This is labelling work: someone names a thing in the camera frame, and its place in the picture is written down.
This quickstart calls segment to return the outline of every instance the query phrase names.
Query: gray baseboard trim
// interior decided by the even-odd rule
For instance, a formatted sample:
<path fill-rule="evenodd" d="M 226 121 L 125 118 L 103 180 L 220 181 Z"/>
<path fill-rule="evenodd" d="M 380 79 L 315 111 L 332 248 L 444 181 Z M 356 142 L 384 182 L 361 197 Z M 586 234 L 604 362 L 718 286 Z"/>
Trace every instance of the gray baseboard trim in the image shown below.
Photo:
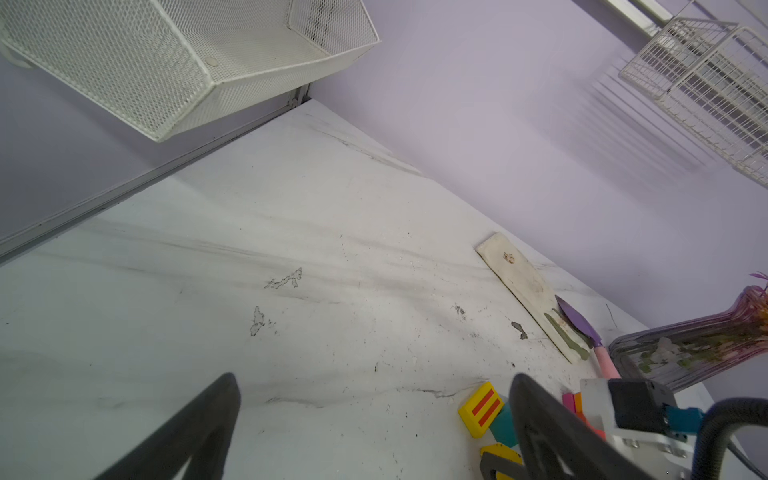
<path fill-rule="evenodd" d="M 299 103 L 302 102 L 303 97 L 306 95 L 306 89 L 299 88 L 296 90 L 296 97 L 299 101 L 292 101 L 292 104 L 288 104 L 285 107 L 278 108 L 277 110 L 257 118 L 236 130 L 231 131 L 226 135 L 198 147 L 186 154 L 174 158 L 165 165 L 155 168 L 154 170 L 147 172 L 140 177 L 134 178 L 118 187 L 113 188 L 107 192 L 92 197 L 74 207 L 61 212 L 47 220 L 44 220 L 32 227 L 22 230 L 21 232 L 8 237 L 4 240 L 0 240 L 0 266 L 13 260 L 14 258 L 22 255 L 28 250 L 44 243 L 51 238 L 61 235 L 66 230 L 78 225 L 79 223 L 93 217 L 96 214 L 108 209 L 109 207 L 120 203 L 121 201 L 129 198 L 131 195 L 142 191 L 144 188 L 149 187 L 152 184 L 163 180 L 165 177 L 176 173 L 182 168 L 194 161 L 200 160 L 209 153 L 215 151 L 217 148 L 230 143 L 242 135 L 252 131 L 264 125 L 266 122 L 273 120 L 276 117 L 292 110 Z"/>

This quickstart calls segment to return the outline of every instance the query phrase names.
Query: yellow block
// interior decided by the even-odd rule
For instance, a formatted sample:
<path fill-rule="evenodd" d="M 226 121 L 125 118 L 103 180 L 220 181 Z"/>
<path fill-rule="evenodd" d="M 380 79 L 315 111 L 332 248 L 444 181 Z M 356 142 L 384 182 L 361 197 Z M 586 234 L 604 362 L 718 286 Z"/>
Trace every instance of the yellow block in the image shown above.
<path fill-rule="evenodd" d="M 493 389 L 493 385 L 486 382 L 458 409 L 458 415 L 462 417 L 472 438 L 479 439 L 491 426 L 502 406 L 504 403 Z"/>
<path fill-rule="evenodd" d="M 510 460 L 514 463 L 519 463 L 520 465 L 523 464 L 522 457 L 518 455 L 518 453 L 515 450 L 512 450 L 508 446 L 503 445 L 501 443 L 495 443 L 494 445 L 488 445 L 487 447 L 481 448 L 480 456 L 482 457 L 482 454 L 486 452 L 496 455 L 497 457 L 506 458 L 507 460 Z M 503 473 L 496 473 L 496 480 L 514 480 L 514 479 L 509 477 L 508 475 L 504 475 Z"/>

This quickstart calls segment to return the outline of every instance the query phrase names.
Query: pink glass vase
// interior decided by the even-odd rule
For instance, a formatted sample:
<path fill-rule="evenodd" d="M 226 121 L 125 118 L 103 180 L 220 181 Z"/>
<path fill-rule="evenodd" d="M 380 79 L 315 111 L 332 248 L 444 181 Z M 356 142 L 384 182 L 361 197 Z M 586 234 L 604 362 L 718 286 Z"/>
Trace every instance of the pink glass vase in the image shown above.
<path fill-rule="evenodd" d="M 620 336 L 608 350 L 623 378 L 679 392 L 768 351 L 768 296 L 748 286 L 726 312 Z"/>

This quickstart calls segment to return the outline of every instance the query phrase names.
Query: wall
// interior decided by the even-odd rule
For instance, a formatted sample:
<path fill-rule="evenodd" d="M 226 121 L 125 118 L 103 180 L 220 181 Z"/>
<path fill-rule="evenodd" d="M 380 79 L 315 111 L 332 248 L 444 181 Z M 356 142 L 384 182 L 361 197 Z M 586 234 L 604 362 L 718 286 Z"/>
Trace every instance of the wall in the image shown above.
<path fill-rule="evenodd" d="M 768 190 L 617 79 L 591 5 L 367 0 L 383 43 L 310 94 L 646 325 L 724 310 L 768 269 Z"/>
<path fill-rule="evenodd" d="M 0 240 L 283 107 L 289 96 L 157 144 L 45 71 L 0 58 Z"/>

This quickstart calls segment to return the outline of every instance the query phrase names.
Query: marble surface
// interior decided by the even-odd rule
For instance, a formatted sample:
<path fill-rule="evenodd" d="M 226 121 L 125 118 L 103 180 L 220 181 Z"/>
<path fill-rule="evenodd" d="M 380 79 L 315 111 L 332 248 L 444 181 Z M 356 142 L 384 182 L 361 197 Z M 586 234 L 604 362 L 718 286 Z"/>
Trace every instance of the marble surface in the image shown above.
<path fill-rule="evenodd" d="M 599 374 L 474 251 L 496 231 L 606 343 L 644 328 L 310 101 L 0 268 L 0 476 L 92 477 L 231 371 L 225 478 L 479 478 L 478 384 Z"/>

